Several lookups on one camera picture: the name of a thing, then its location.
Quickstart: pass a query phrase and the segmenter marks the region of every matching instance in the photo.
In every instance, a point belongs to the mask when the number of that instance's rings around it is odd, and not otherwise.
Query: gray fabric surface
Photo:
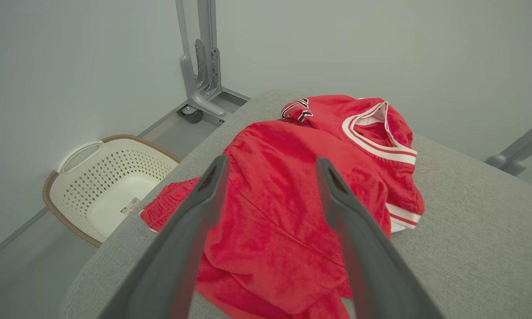
[[[246,103],[141,206],[165,185],[201,175],[240,130],[278,118],[297,97],[277,90]],[[532,317],[532,185],[424,137],[413,147],[426,214],[415,230],[392,235],[400,255],[446,317]],[[137,214],[124,220],[73,283],[63,316],[96,317],[154,237]],[[189,317],[226,316],[195,293]]]

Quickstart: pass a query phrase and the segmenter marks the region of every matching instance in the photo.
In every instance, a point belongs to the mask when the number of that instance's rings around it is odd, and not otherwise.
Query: white plastic basket
[[[47,178],[43,200],[61,223],[98,247],[179,162],[139,137],[107,137],[72,151]]]

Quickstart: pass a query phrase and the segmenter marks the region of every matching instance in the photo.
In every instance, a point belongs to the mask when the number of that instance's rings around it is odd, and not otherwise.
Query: basket rim
[[[142,143],[146,145],[147,147],[151,147],[155,149],[156,151],[159,151],[161,154],[164,154],[165,156],[171,158],[173,161],[177,162],[178,164],[181,163],[181,159],[179,157],[173,155],[172,153],[169,153],[163,147],[157,144],[151,143],[150,141],[144,140],[135,135],[130,135],[130,134],[112,135],[109,137],[105,137],[104,139],[101,139],[101,141],[103,143],[108,143],[110,141],[121,140],[121,139],[128,139],[128,140],[133,140],[133,141]],[[53,200],[51,200],[51,187],[53,186],[53,183],[58,177],[59,177],[59,172],[52,171],[51,174],[49,174],[49,176],[45,180],[45,184],[43,185],[43,190],[41,194],[43,197],[43,201],[45,202],[45,206],[49,208],[53,216],[55,216],[61,222],[61,224],[69,228],[69,230],[71,230],[74,234],[79,236],[82,240],[88,242],[88,244],[91,244],[92,246],[99,248],[102,245],[102,242],[94,239],[92,236],[85,233],[83,230],[81,230],[80,228],[75,226],[72,222],[70,222],[69,219],[67,219],[65,215],[59,210],[59,208],[55,206],[55,204],[53,203]]]

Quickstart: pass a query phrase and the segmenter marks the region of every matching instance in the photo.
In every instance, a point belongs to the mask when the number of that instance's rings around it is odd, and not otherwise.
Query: red jersey
[[[288,103],[225,149],[230,175],[196,290],[231,317],[347,317],[341,247],[321,212],[315,160],[328,158],[387,236],[424,210],[412,181],[412,133],[382,99],[342,95]],[[141,212],[159,231],[199,179],[173,183]]]

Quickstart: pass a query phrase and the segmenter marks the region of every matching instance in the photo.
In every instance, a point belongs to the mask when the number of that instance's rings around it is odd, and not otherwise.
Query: white partition panel
[[[0,243],[69,151],[187,99],[173,0],[0,1]]]
[[[383,97],[480,160],[532,127],[532,0],[217,1],[222,85]]]

